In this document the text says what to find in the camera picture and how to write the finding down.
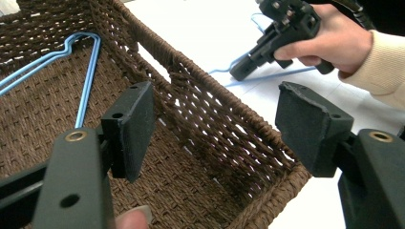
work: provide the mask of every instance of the wicker basket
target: wicker basket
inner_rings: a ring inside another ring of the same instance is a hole
[[[293,152],[260,116],[118,0],[18,0],[0,17],[0,76],[63,48],[76,31],[102,38],[84,126],[129,85],[154,85],[157,128],[134,183],[113,179],[115,214],[151,206],[151,228],[267,228],[309,179]],[[0,98],[0,177],[44,161],[72,129],[91,39]],[[138,53],[141,44],[168,82]]]

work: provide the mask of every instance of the black clamp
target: black clamp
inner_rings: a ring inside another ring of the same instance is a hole
[[[237,80],[244,80],[249,74],[266,62],[274,60],[286,68],[292,64],[292,60],[280,61],[274,59],[274,52],[279,48],[300,40],[311,39],[316,36],[321,25],[321,18],[313,10],[313,7],[301,0],[260,0],[261,12],[273,20],[260,37],[247,56],[232,67],[230,73]],[[325,60],[316,66],[322,73],[333,71],[333,65]]]
[[[1,228],[115,228],[107,172],[134,182],[155,129],[150,82],[127,89],[94,130],[60,135],[49,161],[0,181]]]
[[[405,141],[378,130],[351,132],[353,118],[302,85],[283,82],[276,114],[282,139],[315,177],[342,170],[347,228],[405,228]]]

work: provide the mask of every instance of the beige sleeve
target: beige sleeve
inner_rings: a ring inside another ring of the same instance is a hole
[[[405,110],[405,37],[373,33],[373,48],[352,76],[339,72],[344,83],[369,91],[390,106]]]

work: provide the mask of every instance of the white surface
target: white surface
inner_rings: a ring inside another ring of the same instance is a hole
[[[137,0],[125,4],[131,12],[183,52],[205,71],[226,68],[241,54],[251,50],[262,35],[250,21],[260,12],[254,0]],[[298,61],[287,70],[276,64],[265,64],[252,77],[301,69]],[[234,82],[229,73],[212,74],[223,85]],[[352,131],[373,128],[397,134],[404,125],[405,113],[375,101],[367,92],[342,84],[336,71],[322,75],[318,71],[244,82],[228,87],[242,101],[274,125],[278,85],[291,81],[305,85],[354,117]],[[278,228],[345,228],[335,178],[312,178],[269,226]]]

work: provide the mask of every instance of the wire hanger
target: wire hanger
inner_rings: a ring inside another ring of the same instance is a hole
[[[16,87],[18,84],[22,83],[24,80],[33,76],[35,73],[39,72],[47,65],[53,63],[56,59],[70,55],[72,53],[73,43],[76,40],[78,40],[80,37],[83,37],[83,36],[93,37],[93,39],[95,40],[95,44],[93,46],[92,55],[90,57],[90,63],[89,63],[89,67],[87,69],[86,78],[85,78],[84,85],[83,85],[83,92],[81,94],[80,104],[79,104],[79,108],[77,111],[77,118],[76,118],[76,123],[75,123],[75,128],[82,127],[83,122],[84,122],[84,116],[86,114],[86,108],[87,108],[87,103],[89,100],[90,90],[92,88],[93,78],[94,78],[95,71],[96,71],[96,62],[97,62],[97,57],[98,57],[98,53],[99,53],[99,48],[101,45],[101,38],[95,33],[83,32],[83,31],[76,32],[76,33],[70,35],[65,40],[65,42],[64,42],[65,49],[63,51],[50,52],[50,53],[36,59],[32,63],[24,66],[23,68],[19,69],[15,73],[12,73],[11,75],[7,76],[6,78],[4,78],[3,80],[0,81],[0,96],[6,94],[11,89]]]

